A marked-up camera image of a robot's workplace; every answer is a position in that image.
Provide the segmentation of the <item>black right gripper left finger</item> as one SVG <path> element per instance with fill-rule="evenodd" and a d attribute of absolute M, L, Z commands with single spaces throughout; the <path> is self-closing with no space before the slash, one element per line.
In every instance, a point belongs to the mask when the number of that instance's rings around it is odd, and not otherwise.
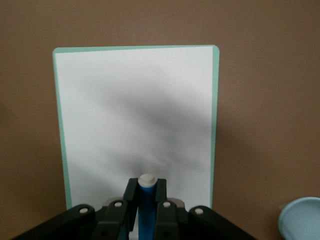
<path fill-rule="evenodd" d="M 138 207 L 138 179 L 128 180 L 122 197 L 99 210 L 79 204 L 14 237 L 15 240 L 128 240 Z"/>

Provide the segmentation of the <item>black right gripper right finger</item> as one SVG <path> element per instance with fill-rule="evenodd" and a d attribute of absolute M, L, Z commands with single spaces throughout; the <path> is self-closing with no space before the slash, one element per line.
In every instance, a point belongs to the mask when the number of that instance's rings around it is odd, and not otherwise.
<path fill-rule="evenodd" d="M 167 181 L 158 179 L 155 190 L 155 240 L 251 240 L 253 237 L 211 208 L 198 205 L 189 211 L 184 202 L 167 197 Z"/>

